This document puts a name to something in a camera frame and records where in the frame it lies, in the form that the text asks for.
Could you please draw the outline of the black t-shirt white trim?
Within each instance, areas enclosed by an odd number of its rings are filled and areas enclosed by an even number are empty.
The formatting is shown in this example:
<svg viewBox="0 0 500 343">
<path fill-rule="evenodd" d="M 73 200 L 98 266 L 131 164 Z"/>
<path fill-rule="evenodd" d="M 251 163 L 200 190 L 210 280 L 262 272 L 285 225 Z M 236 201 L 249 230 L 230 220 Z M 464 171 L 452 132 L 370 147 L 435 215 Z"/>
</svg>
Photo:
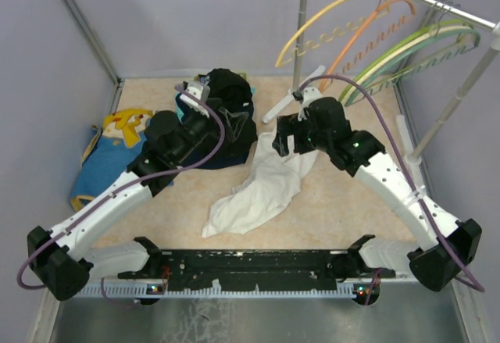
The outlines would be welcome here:
<svg viewBox="0 0 500 343">
<path fill-rule="evenodd" d="M 254 106 L 250 84 L 229 69 L 214 69 L 205 75 L 199 74 L 195 79 L 208 85 L 209 97 L 220 98 L 232 113 L 241 112 L 236 110 L 237 104 L 252 103 Z"/>
</svg>

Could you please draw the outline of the dark navy t-shirt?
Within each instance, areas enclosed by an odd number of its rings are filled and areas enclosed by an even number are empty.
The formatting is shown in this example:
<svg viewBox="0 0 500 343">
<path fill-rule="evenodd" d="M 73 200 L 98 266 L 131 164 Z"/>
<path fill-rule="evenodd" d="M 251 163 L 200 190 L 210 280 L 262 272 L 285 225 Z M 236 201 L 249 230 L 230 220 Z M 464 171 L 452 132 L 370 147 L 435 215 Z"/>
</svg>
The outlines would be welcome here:
<svg viewBox="0 0 500 343">
<path fill-rule="evenodd" d="M 252 119 L 254 106 L 252 103 L 237 104 L 237 111 L 248 113 L 248 119 L 245 121 L 241 130 L 241 136 L 235 141 L 230 142 L 228 135 L 218 152 L 207 162 L 200 165 L 201 170 L 219 170 L 231 166 L 237 166 L 246 163 L 252 144 L 257 139 L 256 124 Z M 218 126 L 216 134 L 209 135 L 182 163 L 183 167 L 199 162 L 214 149 L 218 142 Z"/>
</svg>

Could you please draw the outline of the teal t-shirt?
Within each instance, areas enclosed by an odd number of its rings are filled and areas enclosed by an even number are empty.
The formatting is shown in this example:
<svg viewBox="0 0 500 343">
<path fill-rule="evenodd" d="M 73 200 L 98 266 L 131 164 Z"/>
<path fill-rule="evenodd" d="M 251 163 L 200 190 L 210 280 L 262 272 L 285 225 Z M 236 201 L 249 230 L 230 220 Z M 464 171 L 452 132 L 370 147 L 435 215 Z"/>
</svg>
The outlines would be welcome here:
<svg viewBox="0 0 500 343">
<path fill-rule="evenodd" d="M 181 109 L 176 109 L 176 114 L 177 114 L 178 120 L 181 121 L 183 116 L 184 116 L 184 112 Z"/>
</svg>

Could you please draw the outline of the off-white t-shirt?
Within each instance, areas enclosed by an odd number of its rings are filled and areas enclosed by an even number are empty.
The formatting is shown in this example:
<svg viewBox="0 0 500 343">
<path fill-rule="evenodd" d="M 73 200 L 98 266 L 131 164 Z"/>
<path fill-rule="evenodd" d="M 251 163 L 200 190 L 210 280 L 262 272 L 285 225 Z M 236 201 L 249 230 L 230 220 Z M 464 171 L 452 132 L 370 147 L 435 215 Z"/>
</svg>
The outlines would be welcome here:
<svg viewBox="0 0 500 343">
<path fill-rule="evenodd" d="M 272 148 L 275 134 L 259 135 L 248 178 L 211 206 L 203 238 L 247 234 L 281 214 L 301 192 L 319 153 L 280 157 Z"/>
</svg>

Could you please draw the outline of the orange hanger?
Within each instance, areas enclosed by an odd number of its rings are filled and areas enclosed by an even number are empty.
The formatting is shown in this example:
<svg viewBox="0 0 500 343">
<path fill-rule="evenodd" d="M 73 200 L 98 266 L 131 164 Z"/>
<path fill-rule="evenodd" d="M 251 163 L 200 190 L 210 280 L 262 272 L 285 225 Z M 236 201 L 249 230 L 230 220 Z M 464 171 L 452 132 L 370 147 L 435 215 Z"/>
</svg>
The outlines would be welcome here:
<svg viewBox="0 0 500 343">
<path fill-rule="evenodd" d="M 347 73 L 362 62 L 393 34 L 411 22 L 417 14 L 412 0 L 377 0 L 374 10 L 359 20 L 352 35 L 325 70 L 330 73 Z"/>
</svg>

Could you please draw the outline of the yellow hanger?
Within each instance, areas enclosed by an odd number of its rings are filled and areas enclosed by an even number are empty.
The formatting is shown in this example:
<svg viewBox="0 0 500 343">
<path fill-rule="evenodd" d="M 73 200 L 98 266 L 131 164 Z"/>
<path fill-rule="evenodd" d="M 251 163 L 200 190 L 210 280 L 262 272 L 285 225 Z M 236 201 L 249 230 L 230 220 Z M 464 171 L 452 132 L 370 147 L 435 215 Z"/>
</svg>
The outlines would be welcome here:
<svg viewBox="0 0 500 343">
<path fill-rule="evenodd" d="M 290 73 L 296 56 L 307 70 L 330 64 L 364 20 L 387 1 L 306 0 L 300 21 L 301 0 L 278 0 L 273 18 L 277 36 L 270 42 L 270 65 L 280 73 Z"/>
</svg>

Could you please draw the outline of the mint green hanger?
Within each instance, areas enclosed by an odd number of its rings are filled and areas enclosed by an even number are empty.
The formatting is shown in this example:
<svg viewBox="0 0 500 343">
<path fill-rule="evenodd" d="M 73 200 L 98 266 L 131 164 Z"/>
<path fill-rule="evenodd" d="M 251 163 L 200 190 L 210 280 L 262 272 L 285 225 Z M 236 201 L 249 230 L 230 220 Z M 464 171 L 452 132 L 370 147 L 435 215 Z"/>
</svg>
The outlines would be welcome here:
<svg viewBox="0 0 500 343">
<path fill-rule="evenodd" d="M 480 45 L 480 31 L 461 20 L 443 20 L 411 34 L 371 62 L 355 82 L 370 95 L 461 56 Z"/>
</svg>

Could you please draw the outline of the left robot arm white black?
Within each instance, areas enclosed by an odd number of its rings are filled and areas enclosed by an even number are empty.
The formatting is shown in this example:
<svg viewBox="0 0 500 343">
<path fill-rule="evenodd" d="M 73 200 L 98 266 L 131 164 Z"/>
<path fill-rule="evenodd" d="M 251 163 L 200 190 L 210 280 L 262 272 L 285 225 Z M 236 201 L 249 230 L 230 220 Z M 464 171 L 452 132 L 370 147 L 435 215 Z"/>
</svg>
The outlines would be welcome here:
<svg viewBox="0 0 500 343">
<path fill-rule="evenodd" d="M 157 276 L 161 252 L 147 238 L 107 248 L 95 248 L 95 242 L 188 170 L 182 162 L 207 137 L 216 136 L 216 146 L 194 167 L 211 159 L 225 141 L 238 139 L 249 118 L 246 111 L 231 112 L 218 98 L 195 101 L 185 121 L 173 111 L 158 111 L 145 128 L 141 153 L 107 189 L 60 224 L 49 230 L 35 227 L 28 234 L 28 258 L 21 268 L 31 269 L 58 301 L 72 298 L 91 280 L 123 273 Z"/>
</svg>

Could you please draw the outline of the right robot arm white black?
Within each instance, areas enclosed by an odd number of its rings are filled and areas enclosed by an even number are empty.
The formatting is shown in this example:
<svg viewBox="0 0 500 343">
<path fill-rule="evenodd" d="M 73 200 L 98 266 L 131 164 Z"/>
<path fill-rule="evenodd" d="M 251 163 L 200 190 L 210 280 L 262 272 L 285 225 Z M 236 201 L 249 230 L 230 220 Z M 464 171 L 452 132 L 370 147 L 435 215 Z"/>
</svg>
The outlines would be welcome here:
<svg viewBox="0 0 500 343">
<path fill-rule="evenodd" d="M 474 259 L 482 234 L 473 219 L 459 220 L 411 180 L 368 131 L 353 130 L 340 102 L 308 101 L 299 113 L 277 117 L 273 148 L 281 156 L 325 152 L 339 170 L 374 191 L 405 224 L 413 243 L 367 237 L 354 245 L 349 268 L 358 277 L 375 269 L 411 273 L 425 288 L 442 290 Z"/>
</svg>

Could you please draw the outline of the blue Pikachu t-shirt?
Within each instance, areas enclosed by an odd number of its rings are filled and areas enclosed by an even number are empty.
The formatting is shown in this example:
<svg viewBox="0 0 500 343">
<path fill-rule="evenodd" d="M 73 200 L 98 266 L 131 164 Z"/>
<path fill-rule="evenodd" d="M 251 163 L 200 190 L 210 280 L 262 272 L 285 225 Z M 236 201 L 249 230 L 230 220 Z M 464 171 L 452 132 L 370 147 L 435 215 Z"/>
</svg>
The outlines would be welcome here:
<svg viewBox="0 0 500 343">
<path fill-rule="evenodd" d="M 80 172 L 70 192 L 70 205 L 82 210 L 108 188 L 139 155 L 145 129 L 155 113 L 149 109 L 124 109 L 105 117 L 84 150 Z"/>
</svg>

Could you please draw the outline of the metal clothes rack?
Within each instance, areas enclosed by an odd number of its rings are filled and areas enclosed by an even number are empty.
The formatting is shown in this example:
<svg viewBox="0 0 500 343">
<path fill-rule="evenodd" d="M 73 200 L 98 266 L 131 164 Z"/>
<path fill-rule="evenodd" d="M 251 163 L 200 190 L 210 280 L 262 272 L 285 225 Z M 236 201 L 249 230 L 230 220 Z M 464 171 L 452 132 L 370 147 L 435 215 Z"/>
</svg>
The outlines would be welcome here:
<svg viewBox="0 0 500 343">
<path fill-rule="evenodd" d="M 489 30 L 492 35 L 491 44 L 489 49 L 484 54 L 483 58 L 474 67 L 470 75 L 466 78 L 464 83 L 460 86 L 456 95 L 447 104 L 447 106 L 442 111 L 441 115 L 436 119 L 435 123 L 429 129 L 429 131 L 424 135 L 420 143 L 415 147 L 412 153 L 409 154 L 409 160 L 415 164 L 419 162 L 420 156 L 423 151 L 435 139 L 438 132 L 445 125 L 447 120 L 452 116 L 452 114 L 458 109 L 460 103 L 465 98 L 465 96 L 470 92 L 472 87 L 476 82 L 483 76 L 487 68 L 493 63 L 495 58 L 499 56 L 499 24 L 487 21 L 479 16 L 468 13 L 465 10 L 460 9 L 457 5 L 451 3 L 445 3 L 444 0 L 413 0 L 427 6 L 429 11 L 439 11 L 441 13 L 447 13 L 450 16 L 455 17 L 465 23 L 475 25 L 479 28 Z M 293 78 L 292 86 L 289 92 L 278 102 L 268 113 L 262 117 L 263 123 L 269 123 L 274 117 L 278 115 L 287 105 L 289 105 L 292 100 L 292 92 L 298 88 L 299 77 L 302 68 L 302 55 L 305 42 L 303 41 L 303 33 L 307 26 L 314 22 L 316 19 L 313 17 L 310 20 L 305 19 L 307 7 L 307 0 L 300 0 L 299 11 L 298 11 L 298 29 L 296 34 L 292 36 L 290 41 L 284 46 L 284 49 L 288 49 L 293 43 L 298 45 L 298 53 L 294 56 L 294 68 L 293 68 Z"/>
</svg>

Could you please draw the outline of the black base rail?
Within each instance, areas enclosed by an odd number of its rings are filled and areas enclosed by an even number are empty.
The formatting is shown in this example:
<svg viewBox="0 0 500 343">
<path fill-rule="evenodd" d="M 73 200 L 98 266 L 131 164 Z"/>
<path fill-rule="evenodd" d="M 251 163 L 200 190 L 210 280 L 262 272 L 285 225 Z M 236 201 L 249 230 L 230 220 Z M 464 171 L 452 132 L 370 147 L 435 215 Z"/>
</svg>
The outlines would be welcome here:
<svg viewBox="0 0 500 343">
<path fill-rule="evenodd" d="M 153 253 L 140 270 L 118 274 L 123 280 L 159 279 L 164 291 L 214 288 L 243 295 L 336 291 L 348 279 L 394 278 L 395 271 L 369 268 L 351 250 L 195 250 Z"/>
</svg>

